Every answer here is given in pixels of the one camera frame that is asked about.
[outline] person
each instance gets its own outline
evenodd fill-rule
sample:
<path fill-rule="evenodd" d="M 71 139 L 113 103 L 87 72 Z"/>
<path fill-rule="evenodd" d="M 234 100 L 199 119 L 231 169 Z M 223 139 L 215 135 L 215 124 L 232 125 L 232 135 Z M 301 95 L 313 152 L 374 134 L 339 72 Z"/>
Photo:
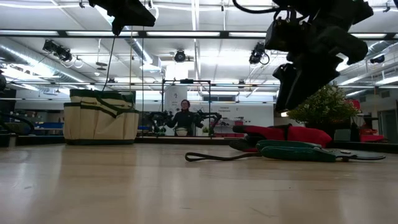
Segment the person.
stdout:
<path fill-rule="evenodd" d="M 185 128 L 187 129 L 187 136 L 193 136 L 192 123 L 195 123 L 198 128 L 202 128 L 203 124 L 195 120 L 195 114 L 189 111 L 190 107 L 191 104 L 188 100 L 181 101 L 181 111 L 175 114 L 173 120 L 167 126 L 174 128 L 177 125 L 177 128 Z"/>

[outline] table surface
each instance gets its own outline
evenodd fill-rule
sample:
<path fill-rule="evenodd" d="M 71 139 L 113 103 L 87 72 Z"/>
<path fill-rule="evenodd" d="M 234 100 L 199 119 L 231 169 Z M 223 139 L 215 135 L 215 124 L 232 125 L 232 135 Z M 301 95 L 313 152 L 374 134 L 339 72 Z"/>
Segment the table surface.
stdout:
<path fill-rule="evenodd" d="M 396 224 L 398 156 L 186 162 L 228 146 L 28 146 L 0 150 L 0 223 Z"/>

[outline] green trim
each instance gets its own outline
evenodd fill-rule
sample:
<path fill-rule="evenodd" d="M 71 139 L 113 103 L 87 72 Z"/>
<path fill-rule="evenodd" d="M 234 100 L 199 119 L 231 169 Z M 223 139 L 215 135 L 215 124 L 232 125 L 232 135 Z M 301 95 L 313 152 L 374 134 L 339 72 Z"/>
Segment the green trim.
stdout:
<path fill-rule="evenodd" d="M 69 145 L 76 146 L 89 146 L 89 145 L 120 145 L 120 144 L 133 144 L 134 139 L 127 140 L 109 140 L 109 139 L 65 139 Z"/>
<path fill-rule="evenodd" d="M 121 114 L 123 114 L 123 113 L 139 113 L 138 110 L 131 110 L 131 111 L 126 111 L 126 112 L 122 112 L 122 113 L 119 113 L 119 112 L 118 112 L 117 114 L 114 114 L 114 113 L 112 113 L 112 112 L 110 112 L 110 111 L 108 111 L 108 110 L 106 110 L 106 109 L 104 109 L 104 108 L 102 108 L 102 107 L 100 107 L 100 106 L 81 105 L 80 103 L 64 103 L 64 104 L 63 104 L 63 107 L 64 107 L 64 108 L 65 108 L 65 107 L 72 107 L 72 106 L 80 107 L 80 109 L 85 109 L 85 110 L 98 110 L 98 111 L 102 111 L 102 112 L 104 112 L 104 113 L 110 115 L 110 116 L 113 117 L 113 118 L 116 118 L 117 116 L 119 116 L 119 115 L 121 115 Z"/>
<path fill-rule="evenodd" d="M 70 90 L 70 97 L 79 96 L 79 97 L 91 97 L 97 98 L 101 97 L 102 99 L 114 99 L 114 100 L 124 100 L 128 103 L 136 103 L 136 92 L 132 91 L 130 95 L 122 95 L 120 93 L 114 91 L 98 91 L 98 90 Z"/>

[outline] green leaves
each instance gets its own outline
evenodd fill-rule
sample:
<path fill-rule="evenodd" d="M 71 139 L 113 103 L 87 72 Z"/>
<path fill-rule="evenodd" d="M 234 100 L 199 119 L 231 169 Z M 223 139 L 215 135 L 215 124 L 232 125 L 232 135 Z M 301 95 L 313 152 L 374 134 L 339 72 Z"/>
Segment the green leaves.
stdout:
<path fill-rule="evenodd" d="M 345 121 L 357 112 L 352 102 L 345 100 L 344 91 L 333 82 L 287 114 L 298 123 L 334 124 Z"/>

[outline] canvas tool bag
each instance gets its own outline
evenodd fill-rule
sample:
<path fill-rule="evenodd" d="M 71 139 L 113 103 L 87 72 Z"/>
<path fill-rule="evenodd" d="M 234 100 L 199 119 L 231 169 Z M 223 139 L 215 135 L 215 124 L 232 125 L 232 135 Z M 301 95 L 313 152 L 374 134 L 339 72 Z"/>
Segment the canvas tool bag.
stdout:
<path fill-rule="evenodd" d="M 67 144 L 132 144 L 137 135 L 139 112 L 119 93 L 70 90 L 64 103 L 63 136 Z"/>

